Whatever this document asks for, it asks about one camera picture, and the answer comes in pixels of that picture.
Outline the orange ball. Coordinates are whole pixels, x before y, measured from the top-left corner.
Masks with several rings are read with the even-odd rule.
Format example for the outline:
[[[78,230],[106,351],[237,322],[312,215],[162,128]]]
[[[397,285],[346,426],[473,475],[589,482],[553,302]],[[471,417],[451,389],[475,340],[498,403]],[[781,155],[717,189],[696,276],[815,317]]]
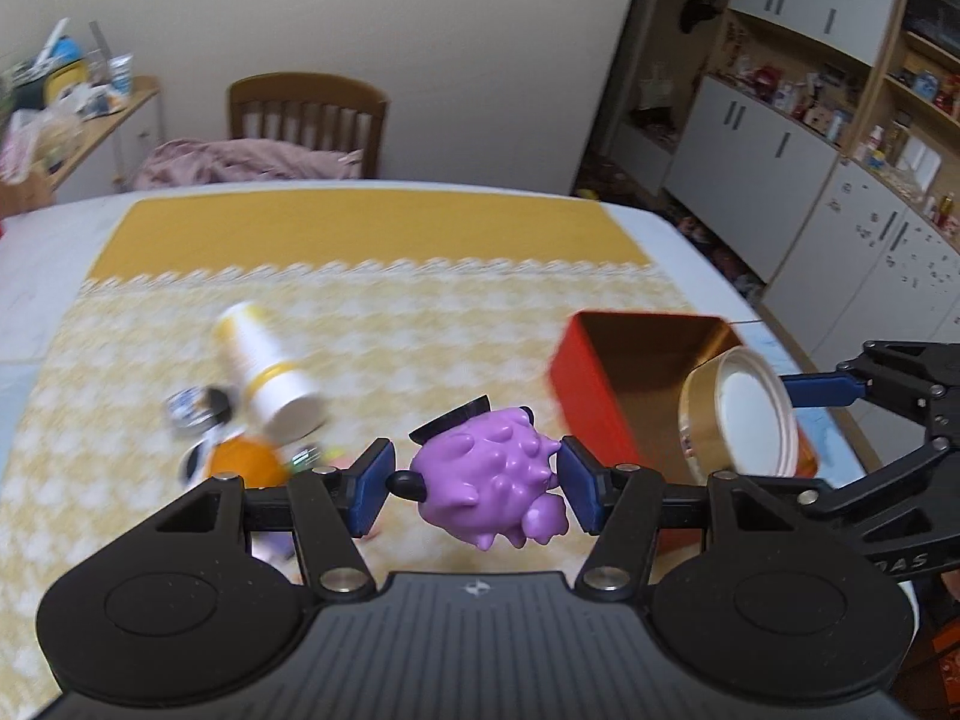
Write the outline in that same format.
[[[220,442],[206,472],[210,478],[239,476],[247,489],[281,488],[291,478],[290,468],[270,445],[245,436]]]

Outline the gold rimmed round lid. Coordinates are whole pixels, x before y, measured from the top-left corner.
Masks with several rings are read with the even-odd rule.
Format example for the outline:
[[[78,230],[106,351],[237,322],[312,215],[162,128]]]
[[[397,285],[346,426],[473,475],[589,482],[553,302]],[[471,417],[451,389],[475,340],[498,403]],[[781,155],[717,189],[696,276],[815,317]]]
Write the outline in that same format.
[[[679,434],[700,484],[717,472],[777,478],[797,472],[799,431],[788,390],[747,346],[727,349],[686,376]]]

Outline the purple spiky toy figure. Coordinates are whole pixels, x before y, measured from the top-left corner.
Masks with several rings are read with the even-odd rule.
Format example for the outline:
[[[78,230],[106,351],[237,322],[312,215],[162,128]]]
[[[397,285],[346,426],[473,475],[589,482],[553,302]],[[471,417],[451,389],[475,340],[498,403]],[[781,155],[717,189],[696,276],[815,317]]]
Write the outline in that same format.
[[[551,461],[562,444],[535,427],[527,406],[495,410],[482,395],[410,433],[409,468],[387,478],[425,522],[479,550],[506,538],[520,550],[568,533]]]

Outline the white yellow cylindrical bottle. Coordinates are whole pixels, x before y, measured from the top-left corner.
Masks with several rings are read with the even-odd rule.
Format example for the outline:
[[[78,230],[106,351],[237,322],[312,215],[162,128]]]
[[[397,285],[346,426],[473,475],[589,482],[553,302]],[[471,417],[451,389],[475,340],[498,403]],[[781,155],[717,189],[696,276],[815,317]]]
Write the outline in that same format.
[[[304,439],[325,421],[324,398],[255,302],[221,312],[213,341],[245,411],[272,444]]]

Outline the red metal tin box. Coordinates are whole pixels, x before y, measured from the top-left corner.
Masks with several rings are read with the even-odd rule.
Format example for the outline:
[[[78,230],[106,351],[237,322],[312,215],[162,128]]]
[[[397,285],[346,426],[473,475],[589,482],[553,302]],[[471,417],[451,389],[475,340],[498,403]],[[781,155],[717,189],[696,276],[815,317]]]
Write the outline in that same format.
[[[569,432],[602,465],[633,463],[670,484],[703,486],[680,445],[680,390],[695,367],[736,346],[747,344],[719,317],[585,310],[569,319],[548,378]],[[797,430],[793,478],[810,478],[815,455]]]

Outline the black key fob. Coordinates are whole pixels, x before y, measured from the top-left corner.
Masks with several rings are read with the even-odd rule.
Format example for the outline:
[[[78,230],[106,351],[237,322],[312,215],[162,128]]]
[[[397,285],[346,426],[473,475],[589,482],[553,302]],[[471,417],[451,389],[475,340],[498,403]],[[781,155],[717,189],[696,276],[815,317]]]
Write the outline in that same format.
[[[203,390],[205,411],[210,415],[213,424],[228,424],[233,419],[233,399],[228,390],[218,387],[206,387]]]

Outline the small silver blue packet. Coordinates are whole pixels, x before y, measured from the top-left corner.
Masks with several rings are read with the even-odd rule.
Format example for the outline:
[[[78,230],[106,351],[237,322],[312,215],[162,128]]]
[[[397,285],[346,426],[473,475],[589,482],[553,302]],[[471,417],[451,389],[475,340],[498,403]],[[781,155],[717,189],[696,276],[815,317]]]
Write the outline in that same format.
[[[212,419],[205,387],[184,388],[167,397],[164,412],[172,431],[183,436],[205,433]]]

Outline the yellow houndstooth table runner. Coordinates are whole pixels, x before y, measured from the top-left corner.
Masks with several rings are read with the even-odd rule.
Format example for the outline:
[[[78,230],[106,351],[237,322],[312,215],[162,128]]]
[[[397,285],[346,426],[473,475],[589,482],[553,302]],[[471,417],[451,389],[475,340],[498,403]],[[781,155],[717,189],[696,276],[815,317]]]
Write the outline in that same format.
[[[260,305],[327,406],[340,455],[475,395],[561,434],[547,367],[581,310],[752,318],[658,216],[573,199],[274,188],[43,211],[13,223],[2,281],[59,303],[59,330],[2,478],[2,712],[55,694],[34,635],[47,587],[179,492],[164,402],[226,377],[213,327]]]

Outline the pink cloth on chair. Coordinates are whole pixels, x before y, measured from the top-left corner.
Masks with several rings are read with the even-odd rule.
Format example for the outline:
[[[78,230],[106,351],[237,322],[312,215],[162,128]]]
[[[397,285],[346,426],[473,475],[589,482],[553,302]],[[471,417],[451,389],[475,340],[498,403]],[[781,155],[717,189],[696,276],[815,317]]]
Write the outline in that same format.
[[[171,140],[149,153],[133,190],[267,181],[359,179],[364,153],[309,149],[267,138]]]

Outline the wooden chair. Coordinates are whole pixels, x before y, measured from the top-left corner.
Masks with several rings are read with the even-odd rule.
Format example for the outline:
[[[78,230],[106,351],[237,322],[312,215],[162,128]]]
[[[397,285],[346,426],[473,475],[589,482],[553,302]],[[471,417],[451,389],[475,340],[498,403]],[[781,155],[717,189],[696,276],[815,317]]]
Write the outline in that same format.
[[[359,175],[379,176],[389,96],[370,83],[310,71],[247,76],[226,91],[229,137],[359,151]]]

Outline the white side cabinet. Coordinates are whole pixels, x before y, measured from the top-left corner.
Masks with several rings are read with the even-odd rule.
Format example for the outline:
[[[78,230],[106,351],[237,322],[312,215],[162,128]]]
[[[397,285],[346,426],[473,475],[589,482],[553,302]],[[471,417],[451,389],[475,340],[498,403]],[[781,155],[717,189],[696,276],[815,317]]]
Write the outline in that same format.
[[[160,80],[135,76],[130,104],[117,114],[85,122],[80,149],[59,171],[47,174],[35,167],[22,184],[2,185],[2,218],[127,192],[164,135]]]

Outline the clutter pile on cabinet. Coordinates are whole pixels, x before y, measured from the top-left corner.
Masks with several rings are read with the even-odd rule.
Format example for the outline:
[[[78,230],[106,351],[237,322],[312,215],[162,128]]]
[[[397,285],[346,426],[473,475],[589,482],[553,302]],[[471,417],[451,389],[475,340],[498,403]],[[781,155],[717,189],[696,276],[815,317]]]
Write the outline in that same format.
[[[35,164],[60,171],[82,149],[83,125],[133,103],[133,55],[114,54],[96,21],[96,49],[85,52],[57,21],[32,59],[2,71],[2,179],[18,182]]]

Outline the white wall cabinet unit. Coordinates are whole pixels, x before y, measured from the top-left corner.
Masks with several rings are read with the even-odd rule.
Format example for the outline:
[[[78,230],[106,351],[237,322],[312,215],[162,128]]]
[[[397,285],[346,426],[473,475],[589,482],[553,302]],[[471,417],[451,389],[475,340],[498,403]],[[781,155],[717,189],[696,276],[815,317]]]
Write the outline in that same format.
[[[635,0],[623,33],[605,153],[819,361],[957,316],[957,247],[932,211],[958,184],[950,71],[914,54],[907,5]]]

